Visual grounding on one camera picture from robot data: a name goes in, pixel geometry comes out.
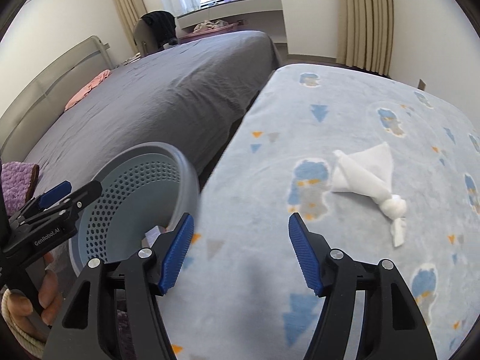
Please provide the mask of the lavender rectangular box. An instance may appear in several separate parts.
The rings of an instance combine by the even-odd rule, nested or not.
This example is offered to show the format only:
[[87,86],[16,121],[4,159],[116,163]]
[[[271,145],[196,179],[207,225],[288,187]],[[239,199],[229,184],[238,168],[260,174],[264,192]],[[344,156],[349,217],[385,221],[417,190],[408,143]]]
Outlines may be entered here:
[[149,231],[145,233],[144,238],[142,239],[142,248],[151,248],[156,242],[157,238],[166,233],[168,229],[161,226],[154,226]]

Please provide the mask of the grey perforated trash basket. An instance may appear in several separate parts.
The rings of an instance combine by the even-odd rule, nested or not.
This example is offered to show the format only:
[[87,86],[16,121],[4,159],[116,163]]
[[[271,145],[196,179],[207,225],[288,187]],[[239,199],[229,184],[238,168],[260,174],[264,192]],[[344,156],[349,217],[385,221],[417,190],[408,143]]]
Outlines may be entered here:
[[152,228],[172,230],[184,213],[196,215],[199,180],[173,145],[148,142],[117,155],[94,177],[101,196],[80,213],[69,240],[76,275],[92,258],[106,263],[138,251]]

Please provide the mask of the purple knitted sleeve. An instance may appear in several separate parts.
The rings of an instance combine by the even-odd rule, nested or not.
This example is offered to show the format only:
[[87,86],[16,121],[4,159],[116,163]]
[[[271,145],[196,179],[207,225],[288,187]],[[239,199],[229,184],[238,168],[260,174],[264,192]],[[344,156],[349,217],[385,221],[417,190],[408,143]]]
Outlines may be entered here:
[[9,162],[1,165],[1,188],[9,217],[32,198],[39,171],[40,167],[35,163]]

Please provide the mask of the beige headboard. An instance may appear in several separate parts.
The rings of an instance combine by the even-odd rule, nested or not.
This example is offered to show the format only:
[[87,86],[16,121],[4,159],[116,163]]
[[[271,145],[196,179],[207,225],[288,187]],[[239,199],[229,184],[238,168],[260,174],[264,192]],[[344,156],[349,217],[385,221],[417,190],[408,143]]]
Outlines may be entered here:
[[1,116],[1,160],[25,160],[64,113],[68,101],[100,72],[115,66],[110,45],[91,36],[41,71]]

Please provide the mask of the pink cloth on bed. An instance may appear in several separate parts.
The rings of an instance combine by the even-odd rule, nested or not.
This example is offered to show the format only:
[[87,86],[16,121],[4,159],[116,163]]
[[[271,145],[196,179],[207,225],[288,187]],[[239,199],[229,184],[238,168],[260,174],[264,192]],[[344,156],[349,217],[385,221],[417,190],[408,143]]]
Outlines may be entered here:
[[97,76],[92,79],[89,83],[87,83],[84,87],[82,87],[75,95],[71,97],[71,99],[65,105],[64,111],[68,111],[73,108],[75,105],[78,104],[81,100],[83,100],[93,89],[97,88],[104,80],[106,80],[112,71],[110,69],[106,69]]

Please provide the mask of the light blue patterned blanket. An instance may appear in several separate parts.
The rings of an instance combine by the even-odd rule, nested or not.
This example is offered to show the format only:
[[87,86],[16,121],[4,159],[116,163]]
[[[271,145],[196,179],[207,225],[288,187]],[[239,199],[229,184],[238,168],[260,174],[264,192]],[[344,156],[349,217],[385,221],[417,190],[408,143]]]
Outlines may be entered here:
[[[337,152],[388,144],[405,239],[369,197],[337,193]],[[301,359],[323,300],[288,235],[309,230],[354,260],[391,259],[435,351],[448,359],[479,316],[479,128],[408,85],[336,67],[278,69],[204,187],[193,243],[159,301],[179,359]]]

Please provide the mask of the grey bed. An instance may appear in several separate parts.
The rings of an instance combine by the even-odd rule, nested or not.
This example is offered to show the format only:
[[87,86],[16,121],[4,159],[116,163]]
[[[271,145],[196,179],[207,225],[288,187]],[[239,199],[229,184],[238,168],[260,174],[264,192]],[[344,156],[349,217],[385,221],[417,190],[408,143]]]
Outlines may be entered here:
[[153,141],[175,146],[202,172],[279,65],[266,33],[240,31],[115,69],[29,152],[40,167],[37,193],[63,181],[78,189],[116,155]]

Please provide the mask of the knotted white tissue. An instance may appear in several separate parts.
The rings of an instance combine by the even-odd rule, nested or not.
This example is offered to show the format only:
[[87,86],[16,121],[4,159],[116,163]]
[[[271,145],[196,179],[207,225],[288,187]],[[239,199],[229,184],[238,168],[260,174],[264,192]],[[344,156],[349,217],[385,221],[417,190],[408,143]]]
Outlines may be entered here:
[[391,221],[390,233],[395,248],[404,244],[407,202],[392,192],[394,161],[388,143],[345,154],[335,150],[337,159],[331,178],[331,191],[369,197]]

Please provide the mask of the chair with black garment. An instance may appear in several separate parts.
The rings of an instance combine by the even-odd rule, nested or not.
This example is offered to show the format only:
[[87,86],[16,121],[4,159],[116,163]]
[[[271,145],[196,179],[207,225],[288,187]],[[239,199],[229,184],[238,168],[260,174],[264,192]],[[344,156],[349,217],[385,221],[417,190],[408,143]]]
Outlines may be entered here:
[[135,25],[133,39],[142,57],[178,45],[174,15],[165,10],[146,13]]

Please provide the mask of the pink clothes on sill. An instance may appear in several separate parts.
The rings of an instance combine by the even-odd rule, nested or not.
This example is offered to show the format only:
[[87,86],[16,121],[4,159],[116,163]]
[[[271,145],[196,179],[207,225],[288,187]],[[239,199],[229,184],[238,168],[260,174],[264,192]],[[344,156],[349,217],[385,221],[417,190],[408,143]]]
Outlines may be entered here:
[[193,33],[197,34],[209,33],[211,31],[235,31],[238,26],[238,22],[230,23],[222,19],[215,21],[205,20],[194,27]]

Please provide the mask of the right beige curtain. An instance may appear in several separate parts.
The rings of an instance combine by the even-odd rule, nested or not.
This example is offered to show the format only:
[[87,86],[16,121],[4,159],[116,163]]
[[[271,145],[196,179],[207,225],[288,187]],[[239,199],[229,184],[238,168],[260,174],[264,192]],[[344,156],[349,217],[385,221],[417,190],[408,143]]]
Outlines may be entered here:
[[338,0],[336,61],[387,77],[394,40],[394,0]]

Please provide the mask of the wall socket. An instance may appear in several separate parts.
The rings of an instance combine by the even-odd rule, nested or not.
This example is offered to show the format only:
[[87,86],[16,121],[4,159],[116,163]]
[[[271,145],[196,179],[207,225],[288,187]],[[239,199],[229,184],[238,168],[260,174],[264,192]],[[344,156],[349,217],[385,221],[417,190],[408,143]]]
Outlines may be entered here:
[[420,90],[425,90],[426,83],[422,79],[420,79],[419,82],[418,82],[417,88],[419,88]]

